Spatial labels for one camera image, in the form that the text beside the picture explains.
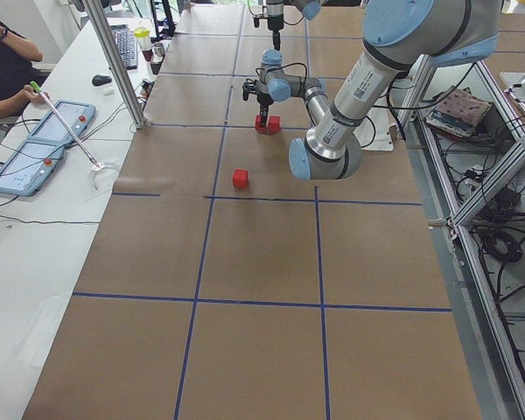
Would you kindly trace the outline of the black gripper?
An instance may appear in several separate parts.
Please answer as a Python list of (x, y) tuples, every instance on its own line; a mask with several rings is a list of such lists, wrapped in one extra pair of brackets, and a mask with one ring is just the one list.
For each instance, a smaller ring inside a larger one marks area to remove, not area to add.
[(258, 115), (258, 127), (267, 128), (268, 127), (268, 113), (270, 106), (274, 103), (274, 100), (266, 90), (266, 88), (261, 86), (255, 87), (257, 102), (260, 106), (260, 111)]
[(267, 26), (272, 32), (272, 41), (274, 49), (279, 51), (281, 49), (280, 32), (284, 28), (284, 3), (283, 2), (267, 2)]

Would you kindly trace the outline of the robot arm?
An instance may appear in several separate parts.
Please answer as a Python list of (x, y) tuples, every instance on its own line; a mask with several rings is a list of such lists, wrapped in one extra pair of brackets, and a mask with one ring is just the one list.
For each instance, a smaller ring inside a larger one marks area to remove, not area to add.
[(261, 65), (256, 69), (258, 78), (254, 82), (252, 93), (259, 103), (259, 114), (256, 117), (255, 127), (269, 133), (279, 131), (279, 121), (274, 116), (269, 116), (270, 106), (275, 102), (285, 102), (290, 98), (302, 99), (310, 116), (311, 125), (319, 124), (326, 111), (329, 109), (329, 100), (324, 91), (323, 84), (316, 78), (309, 77), (307, 67), (304, 75), (287, 74), (284, 69), (283, 55), (275, 50), (268, 49), (262, 53)]
[(320, 83), (288, 75), (281, 56), (268, 50), (258, 86), (283, 102), (300, 97), (314, 122), (290, 143), (289, 166), (297, 179), (344, 179), (360, 166), (354, 134), (398, 74), (422, 55), (434, 67), (473, 63), (491, 55), (500, 28), (499, 1), (371, 1), (363, 19), (363, 53), (333, 100)]

